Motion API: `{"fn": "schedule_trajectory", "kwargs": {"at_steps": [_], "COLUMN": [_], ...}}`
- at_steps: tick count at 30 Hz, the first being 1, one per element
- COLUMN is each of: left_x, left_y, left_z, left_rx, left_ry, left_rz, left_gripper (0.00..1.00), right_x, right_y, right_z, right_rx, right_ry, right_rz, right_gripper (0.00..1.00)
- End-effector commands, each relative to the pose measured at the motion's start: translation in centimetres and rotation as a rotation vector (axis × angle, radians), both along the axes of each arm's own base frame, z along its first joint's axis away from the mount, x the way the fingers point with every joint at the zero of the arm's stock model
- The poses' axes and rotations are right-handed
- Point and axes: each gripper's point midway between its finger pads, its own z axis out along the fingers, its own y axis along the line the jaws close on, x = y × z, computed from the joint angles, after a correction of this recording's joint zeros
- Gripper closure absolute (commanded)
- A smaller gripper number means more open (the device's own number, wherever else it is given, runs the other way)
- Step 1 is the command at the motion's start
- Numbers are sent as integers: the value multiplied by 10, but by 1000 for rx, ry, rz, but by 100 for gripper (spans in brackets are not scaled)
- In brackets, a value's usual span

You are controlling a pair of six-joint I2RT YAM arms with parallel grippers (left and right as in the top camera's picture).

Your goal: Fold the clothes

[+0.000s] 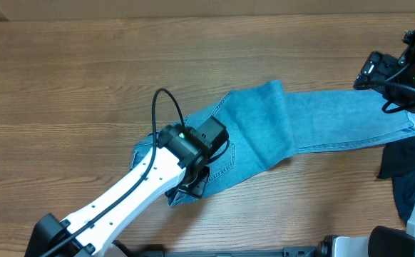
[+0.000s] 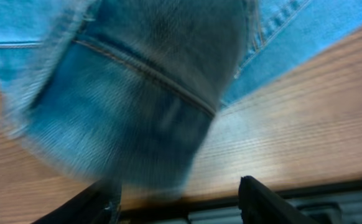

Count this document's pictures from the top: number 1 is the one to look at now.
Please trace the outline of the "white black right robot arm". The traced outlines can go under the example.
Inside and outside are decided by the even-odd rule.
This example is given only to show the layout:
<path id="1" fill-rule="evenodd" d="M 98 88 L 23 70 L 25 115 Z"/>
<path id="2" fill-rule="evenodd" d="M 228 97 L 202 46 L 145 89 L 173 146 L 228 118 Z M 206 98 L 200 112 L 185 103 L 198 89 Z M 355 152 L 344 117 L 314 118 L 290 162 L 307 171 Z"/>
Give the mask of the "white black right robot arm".
<path id="1" fill-rule="evenodd" d="M 386 103 L 386 114 L 398 111 L 415 113 L 415 30 L 407 31 L 402 41 L 407 45 L 399 58 L 373 51 L 357 79 L 354 89 L 373 89 Z M 307 251 L 306 256 L 415 256 L 415 204 L 406 230 L 377 226 L 369 236 L 328 236 Z"/>

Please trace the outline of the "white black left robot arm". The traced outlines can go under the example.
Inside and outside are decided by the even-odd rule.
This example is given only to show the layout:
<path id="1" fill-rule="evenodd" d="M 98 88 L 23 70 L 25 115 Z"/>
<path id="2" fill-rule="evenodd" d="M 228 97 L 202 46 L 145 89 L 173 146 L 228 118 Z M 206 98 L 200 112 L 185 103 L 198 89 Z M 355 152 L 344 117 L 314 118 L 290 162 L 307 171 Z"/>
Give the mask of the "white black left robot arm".
<path id="1" fill-rule="evenodd" d="M 208 163 L 228 140 L 226 127 L 210 117 L 198 128 L 166 126 L 153 134 L 145 157 L 119 182 L 82 209 L 36 223 L 26 256 L 104 256 L 118 235 L 166 192 L 200 198 Z"/>

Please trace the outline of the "blue denim jeans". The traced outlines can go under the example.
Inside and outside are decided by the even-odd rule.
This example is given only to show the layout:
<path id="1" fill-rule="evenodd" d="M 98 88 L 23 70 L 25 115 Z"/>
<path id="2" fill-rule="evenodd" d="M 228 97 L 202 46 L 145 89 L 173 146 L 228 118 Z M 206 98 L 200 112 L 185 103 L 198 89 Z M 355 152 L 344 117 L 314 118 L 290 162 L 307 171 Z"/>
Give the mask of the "blue denim jeans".
<path id="1" fill-rule="evenodd" d="M 213 116 L 226 126 L 229 145 L 216 154 L 203 197 L 243 182 L 300 153 L 348 151 L 415 136 L 406 111 L 385 114 L 374 91 L 285 92 L 280 81 L 231 91 L 187 115 L 199 127 Z"/>

